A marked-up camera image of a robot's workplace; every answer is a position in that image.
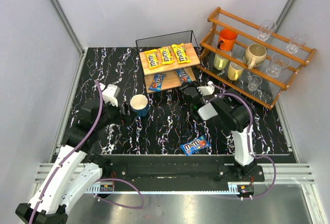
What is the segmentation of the blue m&m bag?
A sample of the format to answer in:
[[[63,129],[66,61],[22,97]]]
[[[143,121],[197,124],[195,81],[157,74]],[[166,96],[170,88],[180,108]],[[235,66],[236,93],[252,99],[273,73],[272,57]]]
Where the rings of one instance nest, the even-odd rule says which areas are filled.
[[[154,75],[154,79],[149,87],[150,91],[156,91],[160,92],[163,80],[165,78],[166,74],[165,73],[157,73]]]
[[[192,82],[191,78],[189,77],[189,75],[187,74],[187,72],[183,68],[176,69],[175,71],[178,74],[178,77],[179,77],[179,80],[180,80],[181,84]]]
[[[184,154],[187,156],[190,156],[202,149],[206,149],[209,147],[210,147],[210,143],[205,139],[203,135],[180,146]]]

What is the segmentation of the aluminium rail frame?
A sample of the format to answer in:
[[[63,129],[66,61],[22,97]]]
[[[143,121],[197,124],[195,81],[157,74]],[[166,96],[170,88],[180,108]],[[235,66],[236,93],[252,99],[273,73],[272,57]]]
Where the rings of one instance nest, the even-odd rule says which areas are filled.
[[[70,21],[68,20],[65,11],[63,10],[59,0],[49,0],[53,9],[55,10],[60,22],[62,23],[65,31],[67,32],[69,38],[73,42],[74,46],[78,50],[79,60],[78,65],[76,67],[75,73],[73,75],[73,80],[70,86],[70,90],[68,93],[68,97],[64,106],[64,111],[60,120],[59,128],[57,130],[55,140],[53,142],[51,155],[56,153],[56,149],[59,147],[61,139],[64,136],[64,120],[69,117],[69,105],[73,102],[73,91],[78,86],[78,77],[81,74],[83,68],[83,62],[85,61],[87,49],[83,48],[80,39],[76,35],[74,29],[72,28]],[[283,23],[286,21],[288,15],[290,14],[292,8],[294,7],[297,0],[287,0],[278,19],[277,22],[280,27],[283,26]],[[283,102],[281,100],[277,101],[276,104],[277,112],[279,113],[279,119],[283,122],[285,127],[285,137],[288,139],[288,146],[292,149],[295,158],[297,159],[297,163],[301,163],[298,151],[296,149],[292,132],[289,127],[289,123],[287,120],[286,113],[284,112]],[[307,199],[307,208],[312,217],[313,223],[328,223],[327,216],[324,211],[324,207],[320,200],[319,193],[317,191],[316,185],[314,183],[309,183],[309,187],[303,187],[305,197]]]

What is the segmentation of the yellow M&M bag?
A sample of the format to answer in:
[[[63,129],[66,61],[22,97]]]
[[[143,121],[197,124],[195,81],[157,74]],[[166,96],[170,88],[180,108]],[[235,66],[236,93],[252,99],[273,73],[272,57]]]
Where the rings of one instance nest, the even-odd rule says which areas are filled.
[[[161,55],[162,65],[172,64],[174,62],[171,50],[168,46],[158,49]]]
[[[185,48],[185,44],[172,44],[173,52],[175,53],[178,64],[190,63],[191,60]]]
[[[148,68],[150,70],[159,68],[162,66],[161,62],[158,60],[157,49],[151,49],[144,52],[144,55],[148,61]]]

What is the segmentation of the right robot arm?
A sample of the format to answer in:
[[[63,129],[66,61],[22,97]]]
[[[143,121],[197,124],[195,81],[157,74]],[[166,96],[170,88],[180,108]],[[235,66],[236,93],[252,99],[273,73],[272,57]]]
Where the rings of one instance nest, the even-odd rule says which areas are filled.
[[[196,81],[183,83],[179,87],[189,114],[197,121],[218,118],[221,125],[232,132],[235,147],[233,171],[243,178],[256,167],[252,150],[252,125],[255,108],[234,89],[215,94],[220,87],[211,81],[206,86]]]

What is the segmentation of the green mug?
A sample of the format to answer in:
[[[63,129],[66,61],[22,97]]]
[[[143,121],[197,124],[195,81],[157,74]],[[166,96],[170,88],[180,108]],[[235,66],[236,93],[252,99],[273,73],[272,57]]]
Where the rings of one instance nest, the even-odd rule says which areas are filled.
[[[213,65],[215,69],[221,71],[224,70],[229,63],[229,60],[226,57],[223,57],[219,54],[215,54]]]

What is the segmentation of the clear glass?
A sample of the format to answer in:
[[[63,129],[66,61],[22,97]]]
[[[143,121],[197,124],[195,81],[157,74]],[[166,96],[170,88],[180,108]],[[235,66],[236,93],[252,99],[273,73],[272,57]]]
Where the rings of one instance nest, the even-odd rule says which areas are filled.
[[[295,32],[290,38],[287,44],[287,52],[296,54],[300,48],[302,48],[308,41],[308,35],[303,32]]]
[[[277,78],[290,65],[290,63],[290,58],[279,53],[274,54],[266,69],[267,75]]]
[[[249,91],[254,92],[262,84],[262,78],[257,75],[248,76],[247,88]]]
[[[274,21],[264,20],[260,25],[257,39],[267,41],[275,29],[276,23]]]

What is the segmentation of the beige mug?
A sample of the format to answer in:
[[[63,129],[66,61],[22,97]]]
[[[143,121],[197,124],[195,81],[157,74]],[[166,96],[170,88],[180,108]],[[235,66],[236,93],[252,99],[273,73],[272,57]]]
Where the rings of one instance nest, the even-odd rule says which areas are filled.
[[[267,50],[264,46],[260,44],[251,44],[245,50],[244,61],[248,66],[248,69],[251,70],[254,67],[262,64],[266,58]]]

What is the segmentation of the blue M&M bag front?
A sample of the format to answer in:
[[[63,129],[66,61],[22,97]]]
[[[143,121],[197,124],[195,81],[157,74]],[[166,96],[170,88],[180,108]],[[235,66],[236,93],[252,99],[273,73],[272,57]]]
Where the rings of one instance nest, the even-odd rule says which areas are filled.
[[[210,143],[205,139],[203,135],[180,146],[184,154],[187,156],[190,156],[202,149],[206,149],[209,147],[210,147]]]

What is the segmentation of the blue ceramic mug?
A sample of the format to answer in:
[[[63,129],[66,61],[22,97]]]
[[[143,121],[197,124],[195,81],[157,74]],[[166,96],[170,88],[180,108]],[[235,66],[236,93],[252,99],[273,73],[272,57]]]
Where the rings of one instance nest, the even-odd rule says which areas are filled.
[[[138,117],[145,117],[149,113],[149,100],[145,95],[134,95],[130,100],[130,106]]]

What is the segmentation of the orange mug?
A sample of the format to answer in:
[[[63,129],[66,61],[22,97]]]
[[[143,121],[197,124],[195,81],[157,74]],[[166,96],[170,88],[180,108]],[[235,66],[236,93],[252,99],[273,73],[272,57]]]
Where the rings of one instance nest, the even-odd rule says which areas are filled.
[[[231,51],[235,45],[238,34],[228,28],[220,31],[217,48],[223,51]]]

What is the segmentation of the clear glass lower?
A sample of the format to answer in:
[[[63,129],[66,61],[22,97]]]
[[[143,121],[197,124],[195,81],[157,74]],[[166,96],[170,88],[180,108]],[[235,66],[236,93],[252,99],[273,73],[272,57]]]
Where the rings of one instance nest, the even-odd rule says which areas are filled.
[[[262,78],[257,75],[248,76],[247,88],[249,91],[254,92],[262,84]]]

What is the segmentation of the clear glass middle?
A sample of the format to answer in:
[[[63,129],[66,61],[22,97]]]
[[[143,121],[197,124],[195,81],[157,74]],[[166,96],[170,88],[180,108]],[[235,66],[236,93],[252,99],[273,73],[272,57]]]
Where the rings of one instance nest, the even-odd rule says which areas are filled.
[[[274,54],[266,69],[267,75],[277,78],[290,65],[290,63],[290,58],[279,53]]]

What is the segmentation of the clear glass top right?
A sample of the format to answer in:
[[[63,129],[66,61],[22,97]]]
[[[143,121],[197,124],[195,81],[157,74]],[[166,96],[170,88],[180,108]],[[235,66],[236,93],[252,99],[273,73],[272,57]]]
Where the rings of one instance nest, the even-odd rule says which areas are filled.
[[[290,38],[287,44],[287,52],[296,54],[300,48],[302,48],[308,41],[308,35],[303,32],[295,32]]]

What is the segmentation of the two-tier wood wire shelf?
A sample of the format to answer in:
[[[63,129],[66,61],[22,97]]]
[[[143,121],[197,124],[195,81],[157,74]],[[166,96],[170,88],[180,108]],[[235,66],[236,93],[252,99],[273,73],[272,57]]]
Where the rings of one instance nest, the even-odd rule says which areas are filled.
[[[188,62],[180,63],[176,53],[173,51],[172,45],[183,45],[186,50],[186,54],[189,57]],[[160,49],[167,47],[172,54],[173,62],[170,64],[163,64],[162,53]],[[178,69],[184,69],[191,80],[195,80],[193,67],[199,66],[201,63],[199,47],[194,35],[193,30],[169,33],[166,35],[153,36],[136,40],[136,48],[139,52],[140,61],[142,64],[144,81],[147,93],[154,93],[150,90],[150,86],[153,84],[153,80],[156,74],[165,74],[161,85],[161,90],[168,90],[181,86],[181,81],[177,74]],[[146,51],[155,50],[157,53],[157,59],[159,61],[159,67],[150,68],[151,57],[146,56]]]

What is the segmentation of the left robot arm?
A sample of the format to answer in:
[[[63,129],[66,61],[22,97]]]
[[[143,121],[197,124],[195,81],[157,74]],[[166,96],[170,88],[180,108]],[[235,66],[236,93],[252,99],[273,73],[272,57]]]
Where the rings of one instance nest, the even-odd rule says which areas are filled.
[[[18,205],[15,213],[23,223],[66,223],[88,188],[113,175],[110,159],[89,153],[98,132],[107,124],[122,125],[126,120],[115,97],[87,100],[78,122],[66,131],[67,141],[43,184],[27,203]]]

